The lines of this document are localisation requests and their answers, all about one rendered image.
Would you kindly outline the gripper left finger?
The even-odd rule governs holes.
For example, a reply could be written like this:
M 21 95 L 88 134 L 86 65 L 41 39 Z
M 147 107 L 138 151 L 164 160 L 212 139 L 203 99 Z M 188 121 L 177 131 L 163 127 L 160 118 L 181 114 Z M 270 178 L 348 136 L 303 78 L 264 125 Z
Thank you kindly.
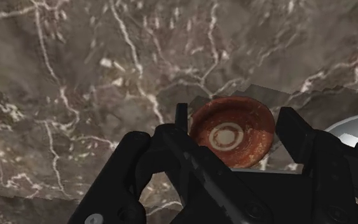
M 206 146 L 187 133 L 187 105 L 155 133 L 124 135 L 67 224 L 146 224 L 140 195 L 165 172 L 182 210 L 170 224 L 273 224 L 271 209 Z

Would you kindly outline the white round bowl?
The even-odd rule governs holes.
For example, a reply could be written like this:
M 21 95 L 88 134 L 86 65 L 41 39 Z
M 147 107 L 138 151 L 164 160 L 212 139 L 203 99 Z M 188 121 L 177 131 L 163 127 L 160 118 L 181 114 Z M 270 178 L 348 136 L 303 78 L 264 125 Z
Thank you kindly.
M 326 132 L 338 137 L 342 143 L 354 147 L 358 143 L 358 115 L 336 122 L 328 127 Z

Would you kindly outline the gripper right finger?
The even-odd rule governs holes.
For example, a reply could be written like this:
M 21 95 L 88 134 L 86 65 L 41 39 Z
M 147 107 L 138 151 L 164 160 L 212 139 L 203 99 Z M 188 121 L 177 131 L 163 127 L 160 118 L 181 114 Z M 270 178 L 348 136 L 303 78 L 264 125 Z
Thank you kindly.
M 280 109 L 275 132 L 312 179 L 312 224 L 358 224 L 358 143 L 312 128 L 291 107 Z

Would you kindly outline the red-brown ceramic bowl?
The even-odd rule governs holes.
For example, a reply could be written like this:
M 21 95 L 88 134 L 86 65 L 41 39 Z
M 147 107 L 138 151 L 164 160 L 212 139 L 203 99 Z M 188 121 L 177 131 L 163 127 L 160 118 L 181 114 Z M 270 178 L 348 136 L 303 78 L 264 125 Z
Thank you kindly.
M 240 96 L 214 99 L 193 112 L 189 136 L 230 168 L 256 165 L 270 151 L 274 117 L 263 103 Z

